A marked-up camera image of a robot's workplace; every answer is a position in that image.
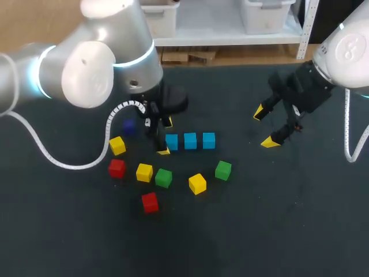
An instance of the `white shelf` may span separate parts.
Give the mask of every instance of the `white shelf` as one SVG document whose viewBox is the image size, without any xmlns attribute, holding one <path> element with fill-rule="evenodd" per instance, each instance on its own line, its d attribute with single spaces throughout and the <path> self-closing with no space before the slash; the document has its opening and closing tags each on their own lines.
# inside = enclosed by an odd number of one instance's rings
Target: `white shelf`
<svg viewBox="0 0 369 277">
<path fill-rule="evenodd" d="M 155 39 L 156 46 L 222 46 L 300 43 L 302 28 L 290 11 L 283 31 L 247 35 L 237 0 L 181 0 L 174 38 Z"/>
</svg>

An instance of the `blue cube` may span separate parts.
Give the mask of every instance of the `blue cube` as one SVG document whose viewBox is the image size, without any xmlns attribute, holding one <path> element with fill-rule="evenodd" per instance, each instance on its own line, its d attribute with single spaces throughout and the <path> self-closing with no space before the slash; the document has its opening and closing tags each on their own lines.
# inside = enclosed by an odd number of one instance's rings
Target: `blue cube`
<svg viewBox="0 0 369 277">
<path fill-rule="evenodd" d="M 177 134 L 167 134 L 165 136 L 165 142 L 170 151 L 178 150 L 178 135 Z"/>
<path fill-rule="evenodd" d="M 215 133 L 202 134 L 202 149 L 215 149 Z"/>
<path fill-rule="evenodd" d="M 186 150 L 197 149 L 196 133 L 184 134 L 184 148 Z"/>
<path fill-rule="evenodd" d="M 135 134 L 135 122 L 133 119 L 126 119 L 123 121 L 123 134 L 125 136 L 132 136 Z"/>
</svg>

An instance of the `white cable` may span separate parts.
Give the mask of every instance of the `white cable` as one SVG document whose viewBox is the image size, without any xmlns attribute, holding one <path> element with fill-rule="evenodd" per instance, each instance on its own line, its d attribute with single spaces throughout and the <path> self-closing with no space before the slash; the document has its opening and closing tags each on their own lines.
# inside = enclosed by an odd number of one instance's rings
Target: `white cable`
<svg viewBox="0 0 369 277">
<path fill-rule="evenodd" d="M 363 146 L 369 136 L 369 125 L 366 127 L 362 137 L 360 138 L 353 155 L 350 155 L 349 149 L 349 116 L 350 116 L 350 90 L 345 90 L 345 156 L 346 159 L 353 163 L 356 161 L 357 157 L 359 157 L 360 152 L 363 149 Z"/>
<path fill-rule="evenodd" d="M 20 81 L 19 81 L 19 74 L 18 74 L 17 66 L 16 66 L 16 63 L 13 61 L 13 59 L 9 57 L 8 55 L 6 55 L 5 53 L 0 53 L 0 57 L 4 57 L 10 64 L 10 67 L 12 68 L 12 71 L 13 71 L 13 80 L 14 80 L 13 102 L 6 111 L 4 111 L 3 113 L 0 113 L 0 117 L 3 117 L 4 115 L 8 114 L 8 112 L 12 111 L 18 102 Z"/>
<path fill-rule="evenodd" d="M 8 115 L 11 117 L 16 118 L 17 120 L 19 120 L 26 128 L 27 130 L 30 132 L 31 136 L 33 137 L 33 139 L 35 140 L 37 146 L 40 148 L 42 154 L 46 157 L 46 159 L 48 159 L 51 163 L 55 164 L 58 167 L 61 167 L 63 169 L 69 169 L 69 170 L 83 170 L 83 169 L 89 169 L 91 167 L 96 166 L 97 164 L 99 164 L 105 157 L 106 153 L 108 152 L 108 148 L 109 148 L 109 140 L 110 140 L 110 129 L 111 129 L 111 124 L 112 121 L 114 119 L 114 116 L 116 116 L 116 114 L 121 111 L 123 108 L 125 107 L 129 107 L 129 106 L 136 106 L 138 107 L 138 109 L 140 110 L 140 112 L 145 113 L 146 108 L 143 104 L 141 104 L 138 101 L 126 101 L 123 102 L 122 104 L 120 104 L 118 107 L 116 107 L 109 115 L 108 120 L 106 122 L 106 128 L 105 128 L 105 142 L 104 142 L 104 147 L 103 150 L 100 154 L 100 156 L 92 163 L 89 164 L 85 164 L 82 166 L 71 166 L 69 164 L 64 164 L 59 162 L 58 160 L 56 160 L 54 157 L 52 157 L 49 152 L 47 152 L 45 146 L 42 144 L 42 142 L 39 139 L 39 136 L 37 135 L 37 133 L 35 132 L 35 130 L 33 129 L 33 127 L 31 126 L 31 124 L 29 124 L 29 122 L 22 117 L 20 114 L 17 114 L 13 111 L 9 112 Z"/>
</svg>

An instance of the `white storage bin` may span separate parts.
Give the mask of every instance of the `white storage bin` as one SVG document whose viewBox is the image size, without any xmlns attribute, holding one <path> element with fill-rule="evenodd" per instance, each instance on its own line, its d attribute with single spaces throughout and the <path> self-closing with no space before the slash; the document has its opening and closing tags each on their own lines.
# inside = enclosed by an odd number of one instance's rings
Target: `white storage bin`
<svg viewBox="0 0 369 277">
<path fill-rule="evenodd" d="M 296 0 L 241 0 L 242 19 L 248 34 L 279 33 Z"/>
<path fill-rule="evenodd" d="M 140 3 L 154 39 L 175 36 L 179 1 L 140 0 Z"/>
</svg>

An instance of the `cube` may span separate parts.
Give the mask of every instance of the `cube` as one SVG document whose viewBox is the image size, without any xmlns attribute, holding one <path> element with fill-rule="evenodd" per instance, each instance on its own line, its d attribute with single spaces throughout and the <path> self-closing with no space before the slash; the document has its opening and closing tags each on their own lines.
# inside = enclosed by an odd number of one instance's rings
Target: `cube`
<svg viewBox="0 0 369 277">
<path fill-rule="evenodd" d="M 196 133 L 184 134 L 184 148 L 186 150 L 197 149 Z"/>
<path fill-rule="evenodd" d="M 165 136 L 165 142 L 170 151 L 178 150 L 178 135 L 177 134 L 167 134 Z"/>
<path fill-rule="evenodd" d="M 217 168 L 215 169 L 215 177 L 223 181 L 226 181 L 228 180 L 229 175 L 231 175 L 231 171 L 232 171 L 232 164 L 223 162 L 221 160 Z"/>
<path fill-rule="evenodd" d="M 121 137 L 112 138 L 109 141 L 111 151 L 115 156 L 126 152 L 126 146 Z"/>
<path fill-rule="evenodd" d="M 138 181 L 150 183 L 153 174 L 153 167 L 148 164 L 140 163 L 136 171 Z"/>
<path fill-rule="evenodd" d="M 142 203 L 146 214 L 157 212 L 159 210 L 155 192 L 142 195 Z"/>
<path fill-rule="evenodd" d="M 202 149 L 215 149 L 215 133 L 202 134 Z"/>
<path fill-rule="evenodd" d="M 126 172 L 126 163 L 124 160 L 113 159 L 109 165 L 109 173 L 113 178 L 123 178 Z"/>
<path fill-rule="evenodd" d="M 161 186 L 163 188 L 169 188 L 171 182 L 173 180 L 172 172 L 165 170 L 165 169 L 159 169 L 155 176 L 155 184 L 157 186 Z"/>
<path fill-rule="evenodd" d="M 126 119 L 123 121 L 123 134 L 125 136 L 133 136 L 135 131 L 135 122 L 133 119 Z"/>
<path fill-rule="evenodd" d="M 195 195 L 206 191 L 206 180 L 201 174 L 197 174 L 189 178 L 190 189 Z"/>
</svg>

